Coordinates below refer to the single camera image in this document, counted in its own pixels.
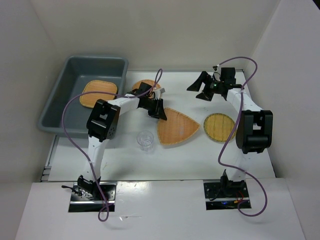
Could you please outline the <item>square orange woven plate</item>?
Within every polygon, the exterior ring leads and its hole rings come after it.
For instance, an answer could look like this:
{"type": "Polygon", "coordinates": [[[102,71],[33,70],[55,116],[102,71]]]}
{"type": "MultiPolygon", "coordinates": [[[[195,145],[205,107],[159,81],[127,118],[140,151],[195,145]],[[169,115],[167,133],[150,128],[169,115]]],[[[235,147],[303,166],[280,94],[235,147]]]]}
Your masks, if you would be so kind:
{"type": "MultiPolygon", "coordinates": [[[[92,80],[84,87],[82,92],[108,92],[112,94],[117,94],[118,87],[112,82],[103,80],[92,80]]],[[[115,97],[115,95],[105,93],[90,93],[80,96],[79,102],[82,106],[92,109],[97,100],[101,99],[104,101],[110,101],[113,100],[115,97]]]]}

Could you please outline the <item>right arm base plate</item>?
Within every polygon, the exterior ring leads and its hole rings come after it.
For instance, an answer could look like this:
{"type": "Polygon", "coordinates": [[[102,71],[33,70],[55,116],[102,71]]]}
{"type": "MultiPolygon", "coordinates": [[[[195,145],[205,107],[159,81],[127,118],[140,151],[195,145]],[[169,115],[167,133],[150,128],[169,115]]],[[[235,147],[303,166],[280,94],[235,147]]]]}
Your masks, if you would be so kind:
{"type": "Polygon", "coordinates": [[[239,188],[222,189],[218,181],[204,181],[205,207],[207,211],[251,209],[249,192],[246,183],[239,188]]]}

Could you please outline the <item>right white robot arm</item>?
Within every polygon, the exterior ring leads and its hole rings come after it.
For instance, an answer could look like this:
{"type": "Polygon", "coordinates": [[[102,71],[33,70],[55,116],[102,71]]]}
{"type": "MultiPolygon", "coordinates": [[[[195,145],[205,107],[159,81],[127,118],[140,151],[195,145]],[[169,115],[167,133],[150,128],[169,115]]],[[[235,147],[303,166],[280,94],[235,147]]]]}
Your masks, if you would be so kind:
{"type": "Polygon", "coordinates": [[[223,67],[220,70],[219,79],[202,71],[196,81],[186,90],[199,92],[197,99],[210,102],[214,95],[220,95],[237,110],[237,119],[231,133],[227,135],[219,155],[218,163],[225,167],[219,184],[219,191],[225,197],[232,196],[237,187],[245,181],[248,173],[248,160],[251,154],[262,153],[272,143],[273,113],[263,110],[253,102],[244,91],[243,84],[236,83],[236,70],[233,67],[223,67]],[[235,134],[235,143],[240,153],[234,164],[221,162],[222,155],[227,148],[231,136],[235,134]]]}

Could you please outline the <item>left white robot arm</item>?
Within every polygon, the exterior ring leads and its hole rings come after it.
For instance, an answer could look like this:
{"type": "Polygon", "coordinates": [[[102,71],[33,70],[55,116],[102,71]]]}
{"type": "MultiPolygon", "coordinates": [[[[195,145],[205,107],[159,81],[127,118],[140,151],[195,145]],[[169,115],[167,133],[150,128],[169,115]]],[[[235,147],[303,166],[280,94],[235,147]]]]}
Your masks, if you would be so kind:
{"type": "Polygon", "coordinates": [[[137,89],[122,97],[105,101],[98,99],[86,123],[88,129],[88,157],[83,173],[77,179],[79,191],[89,200],[100,196],[101,164],[107,142],[117,131],[121,115],[138,108],[147,110],[150,117],[167,120],[164,100],[161,94],[164,88],[152,90],[152,86],[142,82],[137,89]]]}

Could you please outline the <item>round orange woven plate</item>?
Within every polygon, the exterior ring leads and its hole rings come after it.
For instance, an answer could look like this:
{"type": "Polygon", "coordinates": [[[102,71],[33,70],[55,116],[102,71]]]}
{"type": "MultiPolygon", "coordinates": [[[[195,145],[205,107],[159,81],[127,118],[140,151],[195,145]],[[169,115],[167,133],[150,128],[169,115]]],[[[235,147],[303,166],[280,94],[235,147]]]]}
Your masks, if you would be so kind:
{"type": "Polygon", "coordinates": [[[151,89],[156,90],[156,89],[160,89],[161,86],[157,83],[155,85],[155,81],[151,80],[151,79],[143,79],[140,80],[138,82],[136,82],[133,87],[132,87],[132,91],[135,94],[142,94],[142,93],[149,93],[151,91],[151,89]]]}

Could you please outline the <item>triangular orange woven plate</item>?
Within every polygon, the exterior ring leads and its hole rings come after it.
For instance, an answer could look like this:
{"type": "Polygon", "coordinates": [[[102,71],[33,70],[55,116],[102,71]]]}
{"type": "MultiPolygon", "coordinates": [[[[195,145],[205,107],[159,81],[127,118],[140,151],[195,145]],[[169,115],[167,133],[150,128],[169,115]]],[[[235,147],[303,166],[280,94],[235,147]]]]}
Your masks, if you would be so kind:
{"type": "Polygon", "coordinates": [[[200,124],[189,116],[166,107],[164,113],[167,120],[157,123],[157,136],[161,145],[180,144],[191,138],[200,128],[200,124]]]}

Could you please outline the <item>round yellow bamboo plate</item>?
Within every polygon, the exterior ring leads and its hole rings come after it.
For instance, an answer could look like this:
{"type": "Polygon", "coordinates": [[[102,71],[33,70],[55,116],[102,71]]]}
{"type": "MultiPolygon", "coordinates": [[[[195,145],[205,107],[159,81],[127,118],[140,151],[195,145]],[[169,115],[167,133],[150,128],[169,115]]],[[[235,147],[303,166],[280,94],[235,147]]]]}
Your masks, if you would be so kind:
{"type": "Polygon", "coordinates": [[[225,143],[228,140],[234,126],[235,121],[223,113],[210,114],[203,122],[205,134],[218,143],[225,143]]]}

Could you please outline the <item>clear plastic cup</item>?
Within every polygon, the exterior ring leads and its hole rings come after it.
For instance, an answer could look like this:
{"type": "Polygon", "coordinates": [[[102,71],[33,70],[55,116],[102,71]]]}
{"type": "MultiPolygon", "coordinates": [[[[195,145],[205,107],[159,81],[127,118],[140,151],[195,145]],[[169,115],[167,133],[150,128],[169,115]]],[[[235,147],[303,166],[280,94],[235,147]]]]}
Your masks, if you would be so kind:
{"type": "Polygon", "coordinates": [[[137,134],[136,141],[142,151],[150,152],[153,149],[154,135],[150,131],[144,130],[137,134]]]}

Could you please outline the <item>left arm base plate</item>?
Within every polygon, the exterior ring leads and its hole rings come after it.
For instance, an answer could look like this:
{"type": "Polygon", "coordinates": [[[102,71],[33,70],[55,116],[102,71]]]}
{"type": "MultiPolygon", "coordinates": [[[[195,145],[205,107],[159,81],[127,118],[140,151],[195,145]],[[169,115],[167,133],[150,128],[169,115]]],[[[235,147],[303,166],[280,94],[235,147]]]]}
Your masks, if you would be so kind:
{"type": "MultiPolygon", "coordinates": [[[[101,182],[100,187],[103,194],[105,195],[109,211],[115,211],[115,200],[116,200],[116,182],[101,182]]],[[[87,213],[87,212],[99,212],[102,207],[105,206],[105,201],[103,200],[100,192],[96,196],[91,196],[85,193],[84,190],[80,190],[76,182],[73,183],[70,202],[69,202],[69,213],[87,213]]]]}

